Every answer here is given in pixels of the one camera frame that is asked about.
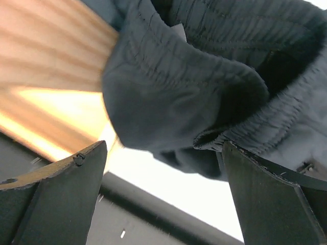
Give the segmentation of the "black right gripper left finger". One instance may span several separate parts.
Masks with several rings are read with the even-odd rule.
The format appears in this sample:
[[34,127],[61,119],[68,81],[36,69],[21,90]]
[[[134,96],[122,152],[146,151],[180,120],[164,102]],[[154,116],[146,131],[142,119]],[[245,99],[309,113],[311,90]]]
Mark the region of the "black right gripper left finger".
[[98,141],[1,182],[1,244],[86,244],[106,158]]

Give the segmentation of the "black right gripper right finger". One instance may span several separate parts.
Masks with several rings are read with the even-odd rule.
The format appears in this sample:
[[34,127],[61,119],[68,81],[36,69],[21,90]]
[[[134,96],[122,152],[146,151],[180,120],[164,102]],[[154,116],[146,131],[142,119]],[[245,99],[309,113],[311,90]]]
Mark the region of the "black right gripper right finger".
[[232,142],[222,157],[245,244],[326,244],[326,181]]

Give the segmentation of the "dark grey shorts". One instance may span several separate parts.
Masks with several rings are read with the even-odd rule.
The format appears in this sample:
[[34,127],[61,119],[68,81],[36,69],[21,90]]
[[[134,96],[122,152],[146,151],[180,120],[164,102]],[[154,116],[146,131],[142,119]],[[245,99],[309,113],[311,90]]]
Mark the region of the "dark grey shorts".
[[119,38],[102,95],[123,146],[226,180],[233,141],[326,179],[326,10],[308,1],[87,1]]

